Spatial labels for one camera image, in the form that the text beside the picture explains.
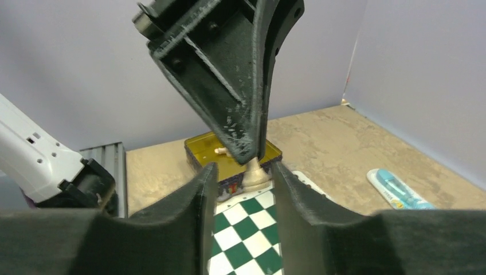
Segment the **chess pawn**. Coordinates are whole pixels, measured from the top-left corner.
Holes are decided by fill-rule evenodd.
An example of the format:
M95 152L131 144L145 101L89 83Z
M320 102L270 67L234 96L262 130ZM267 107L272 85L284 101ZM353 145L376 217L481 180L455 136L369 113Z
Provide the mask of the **chess pawn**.
M270 176L261 168L258 158L253 158L246 164L241 185L245 192L258 191L270 186Z

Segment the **green and white chessboard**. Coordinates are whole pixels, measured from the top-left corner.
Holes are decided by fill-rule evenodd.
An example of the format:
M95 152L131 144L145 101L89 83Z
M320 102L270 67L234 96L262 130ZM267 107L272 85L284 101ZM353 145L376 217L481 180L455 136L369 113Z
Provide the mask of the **green and white chessboard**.
M301 172L293 173L325 194ZM273 185L235 196L216 207L209 275L282 274L272 191Z

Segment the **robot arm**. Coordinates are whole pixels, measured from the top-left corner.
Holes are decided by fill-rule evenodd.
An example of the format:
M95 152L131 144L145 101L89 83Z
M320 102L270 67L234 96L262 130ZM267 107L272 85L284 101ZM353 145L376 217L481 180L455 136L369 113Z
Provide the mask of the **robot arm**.
M0 95L0 170L37 207L106 207L115 180L94 160L62 145Z

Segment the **beige tabletop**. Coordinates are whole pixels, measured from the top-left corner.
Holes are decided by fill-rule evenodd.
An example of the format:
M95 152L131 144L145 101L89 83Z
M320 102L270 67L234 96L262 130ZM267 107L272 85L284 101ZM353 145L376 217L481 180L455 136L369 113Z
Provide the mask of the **beige tabletop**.
M291 171L303 172L334 201L359 213L390 209L366 179L373 168L397 174L437 207L486 209L486 192L348 106L271 120L267 132ZM128 151L130 214L164 198L193 176L183 140Z

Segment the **box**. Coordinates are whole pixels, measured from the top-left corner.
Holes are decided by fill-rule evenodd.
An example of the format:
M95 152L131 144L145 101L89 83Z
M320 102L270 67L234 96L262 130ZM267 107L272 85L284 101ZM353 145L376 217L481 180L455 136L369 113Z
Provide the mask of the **box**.
M184 147L187 161L195 171L199 171L211 162L218 164L218 182L220 184L218 193L219 202L223 202L243 192L241 182L243 181L243 173L246 167L239 165L233 158L226 156L226 154L216 154L214 152L216 148L222 148L223 145L213 132L187 139L184 142ZM260 161L262 168L270 174L272 162L281 160L282 151L267 140L265 156Z

